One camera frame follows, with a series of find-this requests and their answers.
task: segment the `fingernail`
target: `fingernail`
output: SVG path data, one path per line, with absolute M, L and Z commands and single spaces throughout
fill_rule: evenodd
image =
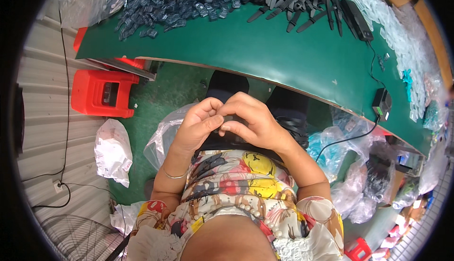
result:
M 216 115 L 214 121 L 216 122 L 216 124 L 224 123 L 224 117 L 222 117 L 221 115 Z

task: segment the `floral blouse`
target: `floral blouse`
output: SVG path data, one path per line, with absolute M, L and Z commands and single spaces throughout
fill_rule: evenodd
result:
M 202 151 L 190 165 L 180 205 L 145 202 L 128 260 L 179 260 L 190 237 L 218 215 L 243 215 L 268 237 L 276 259 L 341 260 L 342 219 L 319 196 L 297 203 L 293 178 L 278 161 L 245 150 Z

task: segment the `hand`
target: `hand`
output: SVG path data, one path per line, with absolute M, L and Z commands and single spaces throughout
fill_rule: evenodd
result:
M 183 155 L 192 156 L 222 123 L 224 118 L 216 115 L 223 103 L 213 97 L 206 98 L 189 109 L 170 146 Z
M 227 121 L 221 125 L 220 136 L 230 131 L 255 146 L 280 152 L 285 149 L 292 136 L 277 123 L 268 107 L 259 100 L 239 92 L 229 98 L 218 114 L 236 114 L 247 121 L 248 126 L 238 121 Z

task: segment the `green workbench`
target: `green workbench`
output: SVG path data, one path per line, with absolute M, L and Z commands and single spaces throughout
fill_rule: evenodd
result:
M 210 22 L 208 18 L 197 18 L 188 21 L 186 27 L 166 33 L 157 25 L 156 39 L 140 38 L 140 28 L 122 42 L 118 32 L 114 32 L 118 20 L 113 16 L 87 30 L 77 58 L 141 57 L 232 71 L 375 121 L 371 104 L 382 86 L 369 75 L 374 53 L 365 42 L 353 37 L 345 22 L 343 37 L 336 25 L 330 30 L 327 18 L 297 33 L 298 26 L 308 19 L 305 13 L 293 31 L 287 33 L 284 13 L 271 20 L 266 20 L 265 14 L 247 23 L 258 8 L 249 3 L 226 19 Z M 390 59 L 384 64 L 384 72 L 375 59 L 373 71 L 385 83 L 393 101 L 388 121 L 379 126 L 427 155 L 431 131 L 423 128 L 421 119 L 415 123 L 409 118 L 410 104 L 405 84 L 399 79 L 395 53 L 379 31 L 380 25 L 374 23 L 372 46 L 380 55 L 389 53 Z

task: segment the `black pants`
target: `black pants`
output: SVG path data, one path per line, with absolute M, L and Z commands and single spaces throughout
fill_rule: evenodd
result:
M 245 76 L 224 71 L 214 71 L 205 98 L 215 97 L 226 103 L 237 92 L 248 93 L 248 91 L 249 82 Z M 275 87 L 265 104 L 275 118 L 287 117 L 306 121 L 308 102 L 309 98 L 303 94 Z M 281 158 L 275 152 L 248 143 L 236 142 L 234 134 L 229 133 L 226 132 L 226 135 L 221 137 L 217 133 L 212 132 L 202 144 L 200 150 L 250 150 L 281 161 Z

